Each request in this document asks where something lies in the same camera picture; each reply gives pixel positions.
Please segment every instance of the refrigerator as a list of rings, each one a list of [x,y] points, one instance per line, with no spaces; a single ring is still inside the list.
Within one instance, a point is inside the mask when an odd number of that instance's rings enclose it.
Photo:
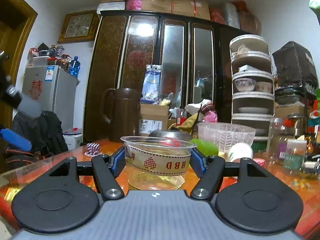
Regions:
[[[79,81],[60,66],[27,68],[22,92],[41,104],[43,111],[54,112],[62,130],[73,127],[76,87]]]

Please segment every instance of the wall clock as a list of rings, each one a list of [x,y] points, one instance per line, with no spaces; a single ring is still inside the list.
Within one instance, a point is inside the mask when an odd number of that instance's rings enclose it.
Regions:
[[[58,43],[94,41],[98,24],[99,18],[94,10],[67,14]]]

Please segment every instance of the door frame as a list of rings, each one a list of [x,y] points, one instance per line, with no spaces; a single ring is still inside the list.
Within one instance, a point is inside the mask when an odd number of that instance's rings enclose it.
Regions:
[[[31,28],[38,16],[38,13],[30,6],[25,0],[8,0],[21,14],[26,17],[23,23],[22,31],[20,32],[19,41],[15,48],[15,54],[12,55],[12,63],[10,71],[7,73],[12,79],[12,83],[15,84],[17,80],[17,73],[20,65],[23,50],[25,48],[27,39],[29,37]],[[12,107],[5,105],[4,110],[4,126],[10,127],[12,122]]]

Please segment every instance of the purple label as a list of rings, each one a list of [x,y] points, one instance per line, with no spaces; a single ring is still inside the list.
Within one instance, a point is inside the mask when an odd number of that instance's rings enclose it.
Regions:
[[[280,157],[280,153],[281,152],[285,152],[286,148],[287,148],[287,144],[286,143],[279,143],[278,144],[277,158]]]

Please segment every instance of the transparent plastic bowl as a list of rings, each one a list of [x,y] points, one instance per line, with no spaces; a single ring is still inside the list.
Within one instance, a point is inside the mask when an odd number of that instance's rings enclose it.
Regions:
[[[256,130],[249,126],[231,123],[207,123],[198,124],[198,137],[203,141],[214,143],[220,152],[227,153],[236,143],[243,142],[250,146],[253,143]]]
[[[143,136],[124,136],[121,140],[126,147],[125,170],[128,175],[129,189],[174,190],[182,186],[189,166],[191,149],[196,147],[195,144],[171,138]],[[150,158],[154,159],[151,161],[156,165],[152,170],[149,166],[144,166]],[[177,176],[166,176],[165,174],[168,173],[165,171],[175,172],[177,166],[178,169],[182,167],[180,159],[185,162],[185,172]]]

